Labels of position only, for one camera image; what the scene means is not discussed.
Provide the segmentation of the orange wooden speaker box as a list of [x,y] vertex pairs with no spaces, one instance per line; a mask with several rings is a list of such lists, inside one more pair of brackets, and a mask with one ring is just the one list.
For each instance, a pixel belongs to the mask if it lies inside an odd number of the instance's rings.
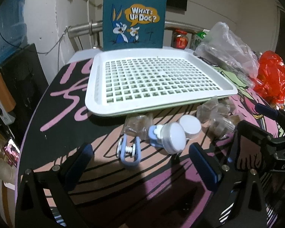
[[15,106],[16,102],[0,73],[0,118],[5,125],[10,125],[15,121],[15,117],[9,114],[9,112],[13,111]]

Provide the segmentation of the green white carton box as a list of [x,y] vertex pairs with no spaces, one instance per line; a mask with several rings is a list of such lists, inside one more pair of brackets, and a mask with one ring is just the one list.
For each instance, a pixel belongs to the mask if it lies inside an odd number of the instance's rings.
[[192,34],[189,48],[195,51],[195,49],[198,47],[204,37],[208,34],[208,32],[209,30],[204,29],[202,31],[198,31],[197,33]]

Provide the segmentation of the blue flower hair clip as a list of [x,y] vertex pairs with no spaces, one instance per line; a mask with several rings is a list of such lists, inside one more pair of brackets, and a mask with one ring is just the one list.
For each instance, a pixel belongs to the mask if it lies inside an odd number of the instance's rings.
[[169,126],[152,125],[148,130],[148,136],[151,146],[166,148],[169,139]]

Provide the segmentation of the white perforated plastic tray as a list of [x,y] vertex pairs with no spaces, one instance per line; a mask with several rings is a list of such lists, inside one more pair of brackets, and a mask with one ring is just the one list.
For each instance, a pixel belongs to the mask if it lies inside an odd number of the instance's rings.
[[170,48],[120,49],[94,57],[85,105],[92,114],[110,117],[237,93],[231,81],[190,52]]

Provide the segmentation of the brown snack cube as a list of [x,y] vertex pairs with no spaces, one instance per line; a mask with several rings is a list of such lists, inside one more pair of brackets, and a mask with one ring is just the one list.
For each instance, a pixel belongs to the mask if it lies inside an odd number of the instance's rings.
[[221,116],[227,118],[233,114],[235,109],[236,106],[234,105],[233,101],[230,100],[229,98],[219,100],[217,112]]
[[218,97],[214,96],[207,102],[197,107],[196,117],[201,123],[209,121],[211,113],[218,110]]
[[215,113],[210,117],[209,131],[219,139],[232,133],[235,127],[236,126],[230,120],[220,114]]
[[126,134],[132,137],[139,137],[142,140],[148,139],[149,128],[153,125],[153,114],[143,115],[129,115],[126,117],[122,134]]

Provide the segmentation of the red lidded sauce jar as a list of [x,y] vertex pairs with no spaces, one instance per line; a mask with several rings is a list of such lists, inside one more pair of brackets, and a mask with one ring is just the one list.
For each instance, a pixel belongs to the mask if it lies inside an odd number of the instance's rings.
[[174,30],[171,38],[171,47],[177,49],[185,49],[187,47],[187,44],[187,32],[180,29]]

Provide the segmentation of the smartphone with lit screen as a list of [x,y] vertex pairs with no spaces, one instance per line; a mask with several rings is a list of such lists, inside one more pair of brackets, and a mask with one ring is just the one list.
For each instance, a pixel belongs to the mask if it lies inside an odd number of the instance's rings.
[[12,164],[17,167],[18,160],[19,160],[19,154],[20,154],[20,149],[16,145],[15,141],[13,138],[9,138],[5,145],[4,145],[4,152],[9,158],[9,160],[12,162]]

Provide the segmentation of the clear plastic bag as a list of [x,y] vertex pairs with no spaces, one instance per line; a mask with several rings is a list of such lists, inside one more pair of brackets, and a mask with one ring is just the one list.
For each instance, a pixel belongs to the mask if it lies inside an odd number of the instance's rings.
[[234,73],[248,87],[255,86],[259,63],[252,49],[226,23],[218,22],[195,49],[207,63]]

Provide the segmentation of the red plastic bag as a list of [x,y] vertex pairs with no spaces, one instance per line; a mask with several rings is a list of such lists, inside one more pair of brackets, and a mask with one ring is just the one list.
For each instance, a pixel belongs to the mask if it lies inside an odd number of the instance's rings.
[[270,105],[285,101],[285,64],[273,51],[264,52],[258,63],[258,75],[254,79],[254,91]]

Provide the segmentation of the metal bed rail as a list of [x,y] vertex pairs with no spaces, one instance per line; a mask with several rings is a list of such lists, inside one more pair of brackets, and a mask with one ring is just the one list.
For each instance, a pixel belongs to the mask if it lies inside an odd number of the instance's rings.
[[[197,33],[198,31],[202,31],[203,28],[199,26],[195,26],[188,23],[177,22],[166,20],[165,21],[165,30],[176,30],[180,29],[186,31],[187,33]],[[101,48],[101,40],[100,40],[100,32],[103,30],[103,23],[102,21],[89,21],[85,24],[80,24],[76,26],[70,26],[67,30],[68,37],[72,38],[79,38],[80,36],[89,35],[93,37],[93,46],[92,48]]]

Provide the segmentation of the blue water dispenser bottle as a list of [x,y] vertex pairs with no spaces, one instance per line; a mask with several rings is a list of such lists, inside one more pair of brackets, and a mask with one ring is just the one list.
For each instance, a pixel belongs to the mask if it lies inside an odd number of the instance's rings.
[[4,0],[0,6],[0,64],[25,41],[24,5],[25,0]]

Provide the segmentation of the blue hair claw clip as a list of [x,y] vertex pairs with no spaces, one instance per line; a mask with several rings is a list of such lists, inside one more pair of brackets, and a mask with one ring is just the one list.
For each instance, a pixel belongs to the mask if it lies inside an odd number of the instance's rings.
[[127,135],[124,134],[119,140],[116,157],[120,159],[121,163],[127,168],[137,168],[142,159],[140,138],[137,136],[134,139],[132,146],[127,145]]

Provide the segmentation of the black cabinet under bottle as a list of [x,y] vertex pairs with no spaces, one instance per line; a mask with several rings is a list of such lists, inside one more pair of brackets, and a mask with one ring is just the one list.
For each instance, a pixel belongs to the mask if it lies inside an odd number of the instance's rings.
[[15,121],[5,125],[0,118],[0,138],[13,137],[21,145],[31,117],[48,87],[34,44],[16,51],[0,64],[0,73],[16,102],[10,115]]

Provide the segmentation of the cartoon printed bed blanket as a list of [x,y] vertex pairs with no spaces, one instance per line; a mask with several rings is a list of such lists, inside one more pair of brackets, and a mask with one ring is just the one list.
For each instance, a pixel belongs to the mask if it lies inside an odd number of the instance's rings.
[[285,227],[285,107],[191,52],[75,53],[17,167],[17,227]]

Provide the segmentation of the teal Bugs Bunny felt bag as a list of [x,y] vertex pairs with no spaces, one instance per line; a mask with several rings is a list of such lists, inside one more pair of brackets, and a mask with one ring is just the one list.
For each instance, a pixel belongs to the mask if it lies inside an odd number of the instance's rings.
[[103,0],[103,49],[162,48],[166,0]]

